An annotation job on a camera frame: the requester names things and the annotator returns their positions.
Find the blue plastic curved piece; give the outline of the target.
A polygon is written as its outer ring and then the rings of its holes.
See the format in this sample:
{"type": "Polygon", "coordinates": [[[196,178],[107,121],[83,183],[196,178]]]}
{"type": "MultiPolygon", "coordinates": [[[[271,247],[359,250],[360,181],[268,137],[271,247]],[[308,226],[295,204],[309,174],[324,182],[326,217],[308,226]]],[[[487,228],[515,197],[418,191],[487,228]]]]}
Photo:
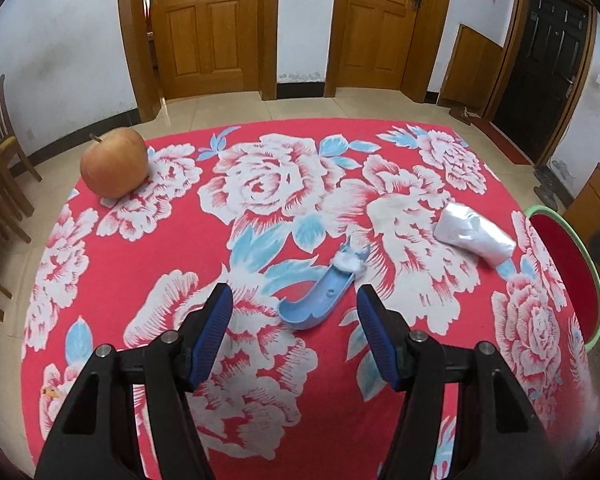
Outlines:
{"type": "Polygon", "coordinates": [[[369,256],[370,244],[359,250],[351,247],[350,240],[341,244],[326,271],[302,298],[279,301],[280,319],[292,330],[310,330],[322,324],[354,281],[364,275],[369,256]]]}

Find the red green-rimmed trash basin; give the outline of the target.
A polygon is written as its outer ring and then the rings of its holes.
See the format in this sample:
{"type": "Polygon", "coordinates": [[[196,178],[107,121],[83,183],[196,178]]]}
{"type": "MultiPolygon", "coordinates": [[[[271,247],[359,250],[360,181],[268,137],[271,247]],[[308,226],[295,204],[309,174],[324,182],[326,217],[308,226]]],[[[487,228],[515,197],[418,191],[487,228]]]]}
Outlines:
{"type": "Polygon", "coordinates": [[[569,222],[547,206],[535,205],[526,215],[556,266],[580,324],[586,352],[600,340],[600,274],[569,222]]]}

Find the wooden sideboard cabinet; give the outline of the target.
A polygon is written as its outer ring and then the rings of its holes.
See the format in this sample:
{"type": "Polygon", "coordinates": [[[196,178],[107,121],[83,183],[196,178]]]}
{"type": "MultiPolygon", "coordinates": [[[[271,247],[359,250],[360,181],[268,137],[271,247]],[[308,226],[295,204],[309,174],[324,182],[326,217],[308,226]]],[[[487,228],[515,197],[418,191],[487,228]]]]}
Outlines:
{"type": "Polygon", "coordinates": [[[600,231],[600,164],[597,164],[564,217],[588,248],[591,236],[600,231]]]}

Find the grey slippers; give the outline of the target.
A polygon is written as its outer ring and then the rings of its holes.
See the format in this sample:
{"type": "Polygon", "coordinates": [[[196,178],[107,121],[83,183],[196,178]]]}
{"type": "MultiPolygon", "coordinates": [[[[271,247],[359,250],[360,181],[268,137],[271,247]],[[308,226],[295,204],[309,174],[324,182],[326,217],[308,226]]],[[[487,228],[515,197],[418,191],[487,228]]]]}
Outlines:
{"type": "Polygon", "coordinates": [[[559,181],[547,166],[536,167],[533,171],[535,179],[539,184],[533,188],[535,195],[551,210],[560,211],[559,195],[557,193],[559,181]]]}

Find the red door mat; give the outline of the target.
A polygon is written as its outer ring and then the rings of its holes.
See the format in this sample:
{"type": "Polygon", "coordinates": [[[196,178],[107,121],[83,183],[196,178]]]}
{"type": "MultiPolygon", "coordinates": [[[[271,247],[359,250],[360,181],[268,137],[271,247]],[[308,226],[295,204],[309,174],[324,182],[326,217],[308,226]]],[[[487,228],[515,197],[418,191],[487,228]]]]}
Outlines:
{"type": "Polygon", "coordinates": [[[492,122],[472,116],[471,123],[476,126],[489,140],[516,166],[532,166],[533,162],[516,147],[509,138],[496,128],[492,122]]]}

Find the white plastic bag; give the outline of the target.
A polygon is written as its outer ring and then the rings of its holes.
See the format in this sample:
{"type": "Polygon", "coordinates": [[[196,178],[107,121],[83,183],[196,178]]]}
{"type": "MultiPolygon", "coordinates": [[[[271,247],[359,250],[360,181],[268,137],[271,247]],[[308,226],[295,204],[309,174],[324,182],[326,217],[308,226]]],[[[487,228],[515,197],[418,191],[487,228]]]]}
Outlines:
{"type": "Polygon", "coordinates": [[[508,260],[516,247],[514,240],[495,223],[454,202],[443,208],[434,226],[434,238],[483,258],[492,268],[508,260]]]}

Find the brown shoe by door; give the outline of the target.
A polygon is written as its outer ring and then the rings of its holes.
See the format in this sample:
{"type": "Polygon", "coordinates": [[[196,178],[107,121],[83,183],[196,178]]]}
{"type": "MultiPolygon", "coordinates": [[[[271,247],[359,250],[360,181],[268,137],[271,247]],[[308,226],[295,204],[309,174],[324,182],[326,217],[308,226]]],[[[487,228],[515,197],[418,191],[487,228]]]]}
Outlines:
{"type": "Polygon", "coordinates": [[[471,114],[469,114],[468,109],[464,107],[464,105],[451,106],[449,109],[449,114],[465,125],[471,124],[471,114]]]}

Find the dark entrance door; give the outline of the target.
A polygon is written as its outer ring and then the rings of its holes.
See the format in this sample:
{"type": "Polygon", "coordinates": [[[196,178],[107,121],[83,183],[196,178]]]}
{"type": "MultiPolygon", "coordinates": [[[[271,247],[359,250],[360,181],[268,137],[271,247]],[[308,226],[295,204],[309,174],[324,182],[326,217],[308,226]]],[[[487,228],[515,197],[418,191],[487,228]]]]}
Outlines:
{"type": "Polygon", "coordinates": [[[590,0],[514,0],[483,118],[534,166],[548,162],[578,104],[595,44],[590,0]]]}

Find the red floral tablecloth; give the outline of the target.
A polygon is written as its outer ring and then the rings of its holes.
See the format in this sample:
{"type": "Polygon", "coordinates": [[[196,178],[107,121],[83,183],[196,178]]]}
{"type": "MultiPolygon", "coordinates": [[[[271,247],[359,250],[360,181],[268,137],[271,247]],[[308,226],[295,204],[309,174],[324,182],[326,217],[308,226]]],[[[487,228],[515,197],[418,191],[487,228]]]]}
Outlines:
{"type": "Polygon", "coordinates": [[[22,411],[39,456],[100,344],[174,330],[213,287],[234,310],[188,404],[220,479],[373,479],[402,398],[381,379],[348,290],[313,330],[279,317],[341,244],[370,244],[364,281],[442,344],[501,351],[570,469],[598,431],[579,322],[530,220],[452,129],[306,119],[166,136],[122,200],[77,185],[50,232],[24,322],[22,411]],[[496,268],[438,242],[449,203],[516,243],[496,268]]]}

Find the far wooden chair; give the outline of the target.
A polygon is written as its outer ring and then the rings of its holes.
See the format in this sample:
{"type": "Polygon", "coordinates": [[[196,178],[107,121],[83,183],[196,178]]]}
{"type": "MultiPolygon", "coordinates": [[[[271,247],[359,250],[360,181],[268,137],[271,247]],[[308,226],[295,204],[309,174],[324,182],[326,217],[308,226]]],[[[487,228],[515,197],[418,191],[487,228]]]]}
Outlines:
{"type": "Polygon", "coordinates": [[[0,183],[3,185],[9,198],[19,209],[20,214],[30,218],[34,213],[34,207],[27,199],[26,194],[17,184],[14,175],[9,169],[9,163],[17,157],[27,172],[38,182],[42,181],[38,170],[31,164],[29,157],[23,151],[23,148],[15,134],[12,121],[8,114],[8,108],[5,98],[5,75],[0,76],[0,183]]]}

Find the middle wooden door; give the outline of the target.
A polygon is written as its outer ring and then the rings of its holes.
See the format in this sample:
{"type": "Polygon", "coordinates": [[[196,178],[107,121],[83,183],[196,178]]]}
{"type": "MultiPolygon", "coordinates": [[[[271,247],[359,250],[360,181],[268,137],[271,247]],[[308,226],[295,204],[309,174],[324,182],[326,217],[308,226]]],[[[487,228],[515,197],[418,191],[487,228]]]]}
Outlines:
{"type": "Polygon", "coordinates": [[[399,90],[421,103],[450,0],[334,0],[325,96],[344,87],[399,90]]]}

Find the wooden door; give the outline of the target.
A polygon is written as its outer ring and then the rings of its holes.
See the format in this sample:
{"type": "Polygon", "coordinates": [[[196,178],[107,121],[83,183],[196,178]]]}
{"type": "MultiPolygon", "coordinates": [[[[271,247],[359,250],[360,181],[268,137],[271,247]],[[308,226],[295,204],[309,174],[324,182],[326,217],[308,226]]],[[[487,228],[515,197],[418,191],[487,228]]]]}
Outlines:
{"type": "Polygon", "coordinates": [[[257,91],[277,96],[278,0],[118,0],[140,118],[161,100],[257,91]]]}
{"type": "Polygon", "coordinates": [[[325,96],[344,87],[399,90],[421,103],[450,0],[334,0],[325,96]]]}

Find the left wooden door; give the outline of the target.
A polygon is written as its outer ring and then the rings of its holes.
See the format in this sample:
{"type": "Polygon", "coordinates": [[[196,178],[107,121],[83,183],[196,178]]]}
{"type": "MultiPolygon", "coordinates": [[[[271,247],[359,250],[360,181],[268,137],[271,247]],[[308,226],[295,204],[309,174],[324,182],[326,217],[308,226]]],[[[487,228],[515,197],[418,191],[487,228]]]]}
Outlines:
{"type": "Polygon", "coordinates": [[[257,91],[277,96],[278,0],[118,0],[140,118],[161,100],[257,91]]]}

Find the wooden wall cabinet panel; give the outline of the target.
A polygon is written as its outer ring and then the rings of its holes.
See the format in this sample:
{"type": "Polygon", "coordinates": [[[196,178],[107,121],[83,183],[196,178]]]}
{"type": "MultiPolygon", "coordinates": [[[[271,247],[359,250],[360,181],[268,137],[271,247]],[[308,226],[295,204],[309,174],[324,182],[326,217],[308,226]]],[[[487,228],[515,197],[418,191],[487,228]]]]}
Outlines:
{"type": "Polygon", "coordinates": [[[503,48],[475,29],[460,24],[438,105],[463,105],[471,112],[486,106],[502,66],[503,48]]]}

